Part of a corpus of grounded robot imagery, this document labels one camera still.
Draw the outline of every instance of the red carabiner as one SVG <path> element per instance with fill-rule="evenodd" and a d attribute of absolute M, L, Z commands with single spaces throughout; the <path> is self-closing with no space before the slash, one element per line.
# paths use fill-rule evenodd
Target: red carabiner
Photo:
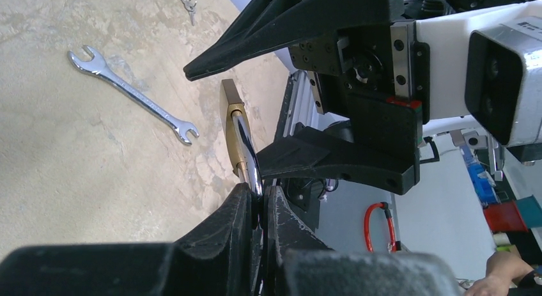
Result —
<path fill-rule="evenodd" d="M 391 217 L 391 212 L 389 210 L 389 205 L 387 202 L 379 202 L 375 203 L 374 205 L 369 206 L 367 209 L 367 212 L 365 212 L 365 218 L 363 220 L 363 232 L 365 234 L 365 245 L 367 246 L 367 250 L 369 252 L 373 252 L 373 243 L 371 243 L 371 234 L 369 233 L 369 220 L 371 218 L 371 212 L 376 209 L 381 208 L 384 210 L 384 213 L 386 215 L 386 219 L 388 222 L 388 229 L 390 233 L 390 252 L 394 253 L 397 251 L 397 246 L 395 244 L 395 229 L 393 226 L 393 218 Z"/>

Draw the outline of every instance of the white wall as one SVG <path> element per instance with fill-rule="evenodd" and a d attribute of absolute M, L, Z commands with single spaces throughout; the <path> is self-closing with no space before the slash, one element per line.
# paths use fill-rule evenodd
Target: white wall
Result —
<path fill-rule="evenodd" d="M 411 251 L 443 259 L 458 278 L 479 279 L 494 252 L 492 234 L 461 152 L 449 135 L 436 142 L 444 153 L 440 162 L 421 165 L 421 181 L 396 196 L 401 241 Z"/>

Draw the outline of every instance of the red marking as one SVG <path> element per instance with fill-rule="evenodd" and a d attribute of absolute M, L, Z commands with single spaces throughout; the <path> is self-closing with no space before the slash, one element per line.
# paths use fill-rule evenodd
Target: red marking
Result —
<path fill-rule="evenodd" d="M 400 101 L 400 100 L 398 100 L 398 99 L 397 99 L 396 97 L 394 97 L 394 96 L 391 96 L 391 97 L 389 97 L 388 99 L 386 99 L 386 102 L 391 103 L 391 104 L 396 104 L 396 105 L 404 106 L 404 107 L 410 107 L 410 108 L 412 108 L 412 109 L 417 109 L 418 107 L 422 106 L 422 102 L 421 102 L 421 101 L 418 101 L 418 100 L 412 100 L 412 101 L 410 101 L 410 103 L 408 103 L 408 102 Z"/>

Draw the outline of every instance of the key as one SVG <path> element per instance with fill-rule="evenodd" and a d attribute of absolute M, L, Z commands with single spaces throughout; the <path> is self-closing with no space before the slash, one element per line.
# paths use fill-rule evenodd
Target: key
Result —
<path fill-rule="evenodd" d="M 197 0 L 181 0 L 181 2 L 184 4 L 185 9 L 190 15 L 190 23 L 192 24 L 192 26 L 195 26 L 196 21 L 194 19 L 194 14 L 196 14 Z"/>

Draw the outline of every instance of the open-end wrench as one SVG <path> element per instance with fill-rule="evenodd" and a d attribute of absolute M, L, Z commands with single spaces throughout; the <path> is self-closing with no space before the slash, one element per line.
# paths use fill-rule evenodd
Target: open-end wrench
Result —
<path fill-rule="evenodd" d="M 199 137 L 199 132 L 196 126 L 191 122 L 179 120 L 171 116 L 168 112 L 163 110 L 158 104 L 152 102 L 149 98 L 144 96 L 137 89 L 133 88 L 121 77 L 116 75 L 107 66 L 104 57 L 94 48 L 84 45 L 82 47 L 85 52 L 92 58 L 89 61 L 82 61 L 72 51 L 68 51 L 68 58 L 72 64 L 79 69 L 82 73 L 99 77 L 105 82 L 110 83 L 116 89 L 122 91 L 128 98 L 138 103 L 158 119 L 162 120 L 166 125 L 169 125 L 176 133 L 177 138 L 186 145 L 191 145 L 192 142 L 188 139 L 187 133 L 190 132 L 194 136 Z"/>

